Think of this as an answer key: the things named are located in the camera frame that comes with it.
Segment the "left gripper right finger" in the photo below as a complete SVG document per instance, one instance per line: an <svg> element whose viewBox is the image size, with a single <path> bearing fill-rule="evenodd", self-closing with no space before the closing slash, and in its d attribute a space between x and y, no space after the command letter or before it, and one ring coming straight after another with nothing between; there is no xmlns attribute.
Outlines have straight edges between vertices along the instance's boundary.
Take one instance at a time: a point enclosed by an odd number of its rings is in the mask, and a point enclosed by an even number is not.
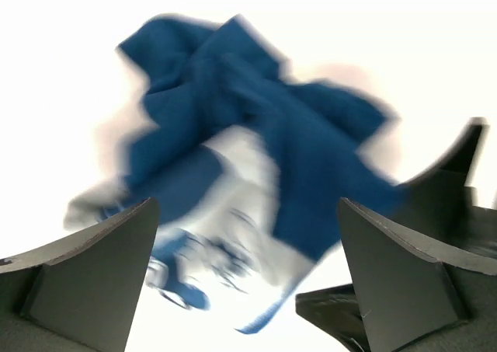
<svg viewBox="0 0 497 352"><path fill-rule="evenodd" d="M496 349L496 248L467 237L495 211L410 202L386 218L343 200L339 222L371 350Z"/></svg>

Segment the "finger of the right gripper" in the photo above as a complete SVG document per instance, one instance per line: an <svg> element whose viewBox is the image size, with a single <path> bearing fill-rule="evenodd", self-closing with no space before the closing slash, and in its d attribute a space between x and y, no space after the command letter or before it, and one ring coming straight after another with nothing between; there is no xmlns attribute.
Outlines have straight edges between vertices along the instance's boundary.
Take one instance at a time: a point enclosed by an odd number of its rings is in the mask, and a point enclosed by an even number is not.
<svg viewBox="0 0 497 352"><path fill-rule="evenodd" d="M467 251L496 250L496 210L474 204L467 178L487 125L472 118L446 154L405 185L406 202L391 220Z"/></svg>
<svg viewBox="0 0 497 352"><path fill-rule="evenodd" d="M348 351L369 352L352 284L297 294L296 313L338 340Z"/></svg>

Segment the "navy blue t-shirt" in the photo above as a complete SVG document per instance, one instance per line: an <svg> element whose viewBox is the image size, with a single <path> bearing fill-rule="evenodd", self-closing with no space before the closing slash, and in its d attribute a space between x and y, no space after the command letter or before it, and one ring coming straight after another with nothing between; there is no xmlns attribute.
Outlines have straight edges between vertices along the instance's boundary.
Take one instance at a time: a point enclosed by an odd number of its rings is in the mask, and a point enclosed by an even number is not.
<svg viewBox="0 0 497 352"><path fill-rule="evenodd" d="M257 333L339 242L341 198L382 214L401 203L402 188L358 154L386 114L337 85L284 80L240 16L159 16L118 49L148 77L154 127L123 146L122 176L69 203L64 226L155 199L145 280L180 308Z"/></svg>

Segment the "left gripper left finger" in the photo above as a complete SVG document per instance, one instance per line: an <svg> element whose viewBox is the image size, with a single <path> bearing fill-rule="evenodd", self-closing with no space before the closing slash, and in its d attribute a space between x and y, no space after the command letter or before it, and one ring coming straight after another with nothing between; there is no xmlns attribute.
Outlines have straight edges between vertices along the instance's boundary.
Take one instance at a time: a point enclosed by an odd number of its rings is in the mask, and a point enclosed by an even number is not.
<svg viewBox="0 0 497 352"><path fill-rule="evenodd" d="M3 351L123 351L160 211L153 199L1 261Z"/></svg>

